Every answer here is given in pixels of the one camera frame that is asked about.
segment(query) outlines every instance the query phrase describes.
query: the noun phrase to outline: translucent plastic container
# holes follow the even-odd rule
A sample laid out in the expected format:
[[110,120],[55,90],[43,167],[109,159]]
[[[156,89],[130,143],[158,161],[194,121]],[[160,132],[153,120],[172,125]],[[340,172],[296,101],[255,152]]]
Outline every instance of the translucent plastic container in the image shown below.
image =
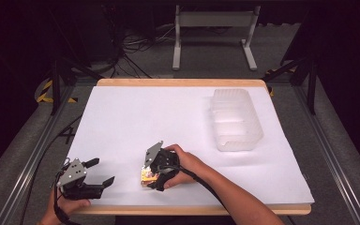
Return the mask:
[[263,137],[259,117],[247,90],[215,90],[211,111],[218,150],[252,150]]

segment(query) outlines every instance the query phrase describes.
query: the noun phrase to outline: dark wall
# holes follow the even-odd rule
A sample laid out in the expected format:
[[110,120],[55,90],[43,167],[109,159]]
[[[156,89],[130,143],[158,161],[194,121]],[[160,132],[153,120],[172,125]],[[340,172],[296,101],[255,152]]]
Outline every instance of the dark wall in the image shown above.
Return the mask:
[[0,157],[38,106],[49,62],[18,6],[0,1]]
[[360,1],[353,3],[346,15],[328,39],[318,74],[360,153]]

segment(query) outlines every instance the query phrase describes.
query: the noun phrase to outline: human hand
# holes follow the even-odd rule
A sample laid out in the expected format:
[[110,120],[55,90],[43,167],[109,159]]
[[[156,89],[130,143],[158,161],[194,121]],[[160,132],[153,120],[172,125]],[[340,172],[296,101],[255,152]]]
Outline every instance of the human hand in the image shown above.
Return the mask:
[[[62,196],[57,201],[58,206],[69,216],[76,210],[89,206],[91,203],[89,200],[67,200]],[[48,208],[46,209],[45,215],[43,216],[40,223],[42,225],[58,225],[61,224],[61,221],[57,218],[56,214],[54,213],[54,189],[51,191],[51,196],[49,198]]]
[[[177,156],[179,156],[180,165],[184,169],[187,169],[191,172],[195,173],[200,171],[203,167],[206,167],[206,165],[199,158],[195,157],[189,152],[185,152],[178,144],[170,145],[166,147],[165,150],[174,151],[177,154]],[[174,178],[168,180],[163,187],[167,189],[179,184],[186,184],[193,182],[195,181],[191,176],[183,172],[180,172]]]

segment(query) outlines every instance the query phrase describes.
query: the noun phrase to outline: white stand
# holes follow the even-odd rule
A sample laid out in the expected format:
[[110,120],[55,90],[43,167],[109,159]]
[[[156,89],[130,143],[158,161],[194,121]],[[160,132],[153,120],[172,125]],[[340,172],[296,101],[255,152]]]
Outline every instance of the white stand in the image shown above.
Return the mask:
[[180,7],[176,6],[175,30],[176,41],[174,44],[174,55],[172,69],[180,69],[181,55],[181,26],[245,26],[248,27],[247,39],[242,39],[242,47],[244,48],[247,63],[251,70],[256,70],[257,66],[250,50],[250,41],[259,18],[260,6],[255,7],[254,11],[180,11]]

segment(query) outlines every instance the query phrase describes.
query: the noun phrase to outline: human arm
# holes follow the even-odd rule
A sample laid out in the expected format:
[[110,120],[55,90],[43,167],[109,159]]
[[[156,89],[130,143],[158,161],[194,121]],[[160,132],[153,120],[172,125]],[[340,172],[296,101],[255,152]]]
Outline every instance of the human arm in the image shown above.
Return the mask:
[[[174,144],[165,149],[174,151],[179,156],[183,168],[198,175],[216,192],[236,224],[283,224],[279,217],[260,200],[203,163],[199,158],[183,151],[179,145]],[[181,183],[189,183],[191,180],[191,177],[180,172],[173,179],[168,180],[164,187],[171,188]]]
[[[83,199],[83,200],[67,200],[62,196],[57,201],[58,206],[69,216],[76,210],[89,206],[90,201]],[[45,214],[43,218],[40,220],[40,225],[59,225],[61,224],[60,220],[54,213],[54,190],[51,191],[51,196],[49,198],[48,207],[46,208]]]

